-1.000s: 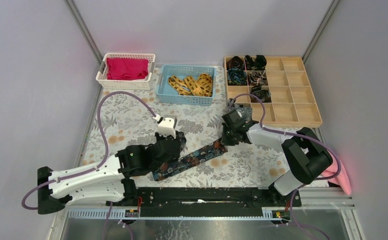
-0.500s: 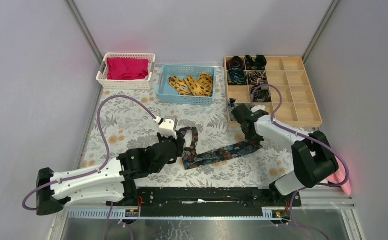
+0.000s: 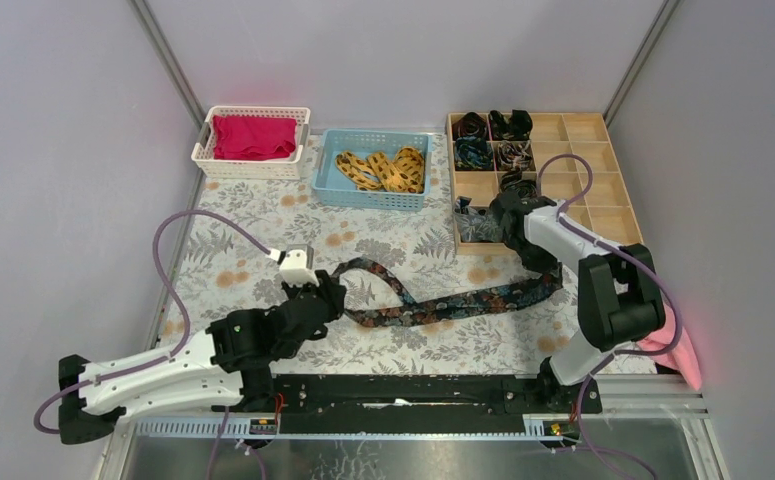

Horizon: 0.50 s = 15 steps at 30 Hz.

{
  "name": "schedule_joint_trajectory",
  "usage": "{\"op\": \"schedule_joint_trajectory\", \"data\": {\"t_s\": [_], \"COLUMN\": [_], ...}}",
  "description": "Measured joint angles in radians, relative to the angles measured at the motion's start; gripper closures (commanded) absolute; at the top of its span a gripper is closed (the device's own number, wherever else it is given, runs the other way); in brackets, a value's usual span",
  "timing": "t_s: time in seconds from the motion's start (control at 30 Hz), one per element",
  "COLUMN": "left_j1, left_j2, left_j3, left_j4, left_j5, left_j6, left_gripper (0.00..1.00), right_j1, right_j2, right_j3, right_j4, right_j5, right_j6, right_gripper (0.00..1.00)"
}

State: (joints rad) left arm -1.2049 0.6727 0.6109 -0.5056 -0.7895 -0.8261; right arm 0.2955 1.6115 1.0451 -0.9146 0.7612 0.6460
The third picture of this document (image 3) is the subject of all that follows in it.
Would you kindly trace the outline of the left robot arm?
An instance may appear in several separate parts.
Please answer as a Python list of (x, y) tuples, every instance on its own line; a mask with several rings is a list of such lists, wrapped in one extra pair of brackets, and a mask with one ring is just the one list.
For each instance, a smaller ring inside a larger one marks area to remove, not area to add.
[(295, 357), (306, 341), (322, 339), (344, 312), (347, 289), (324, 270), (317, 284), (286, 286), (286, 301), (267, 309), (230, 312), (193, 334), (171, 354), (164, 348), (92, 362), (73, 354), (58, 363), (66, 396), (58, 408), (64, 445), (92, 442), (117, 424), (191, 408), (259, 411), (275, 393), (271, 363)]

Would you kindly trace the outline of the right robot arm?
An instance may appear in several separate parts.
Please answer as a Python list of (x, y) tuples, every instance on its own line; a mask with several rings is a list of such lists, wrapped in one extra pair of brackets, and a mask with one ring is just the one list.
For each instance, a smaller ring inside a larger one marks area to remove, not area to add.
[(536, 386), (538, 402), (560, 412), (576, 398), (575, 384), (622, 346), (665, 326), (666, 314), (651, 252), (622, 245), (571, 220), (562, 202), (498, 194), (490, 213), (502, 242), (532, 270), (565, 266), (577, 274), (578, 330), (551, 356), (552, 375)]

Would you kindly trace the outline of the dark floral pattern tie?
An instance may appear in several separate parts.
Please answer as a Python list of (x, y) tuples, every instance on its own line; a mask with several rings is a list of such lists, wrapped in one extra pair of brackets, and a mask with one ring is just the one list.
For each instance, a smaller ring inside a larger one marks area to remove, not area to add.
[(361, 270), (383, 281), (397, 295), (397, 307), (351, 309), (345, 314), (366, 328), (420, 327), (445, 321), (517, 312), (549, 299), (563, 285), (562, 266), (556, 265), (536, 278), (488, 287), (435, 299), (418, 301), (385, 266), (364, 257), (341, 263), (330, 274), (334, 280), (351, 270)]

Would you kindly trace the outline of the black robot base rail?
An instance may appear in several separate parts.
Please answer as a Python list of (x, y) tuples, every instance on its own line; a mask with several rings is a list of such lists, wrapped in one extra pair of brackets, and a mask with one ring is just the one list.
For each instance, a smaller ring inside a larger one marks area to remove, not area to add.
[(511, 434), (526, 415), (603, 410), (598, 386), (515, 375), (278, 375), (231, 407), (266, 413), (283, 434)]

